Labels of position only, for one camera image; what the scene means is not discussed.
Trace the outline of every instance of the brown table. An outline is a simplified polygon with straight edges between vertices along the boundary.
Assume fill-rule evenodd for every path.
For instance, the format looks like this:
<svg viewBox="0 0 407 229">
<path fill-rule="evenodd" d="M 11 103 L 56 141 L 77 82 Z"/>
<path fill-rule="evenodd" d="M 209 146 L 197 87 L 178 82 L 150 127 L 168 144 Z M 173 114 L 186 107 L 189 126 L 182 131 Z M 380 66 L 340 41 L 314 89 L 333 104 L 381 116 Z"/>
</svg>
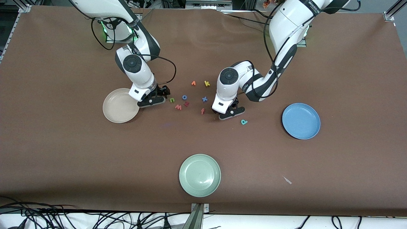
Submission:
<svg viewBox="0 0 407 229">
<path fill-rule="evenodd" d="M 104 50 L 89 24 L 73 7 L 21 16 L 0 65 L 1 195 L 86 209 L 180 212 L 201 202 L 217 213 L 407 216 L 407 61 L 381 14 L 319 15 L 276 94 L 261 103 L 241 95 L 246 113 L 226 121 L 210 111 L 216 79 L 245 59 L 268 71 L 261 26 L 214 10 L 151 12 L 143 24 L 177 64 L 175 104 L 115 124 L 103 100 L 131 82 L 114 62 L 120 46 Z M 162 60 L 149 66 L 158 81 L 172 76 Z M 190 106 L 179 111 L 182 95 Z M 295 102 L 321 117 L 313 139 L 282 127 Z M 178 181 L 198 153 L 222 171 L 205 198 Z"/>
</svg>

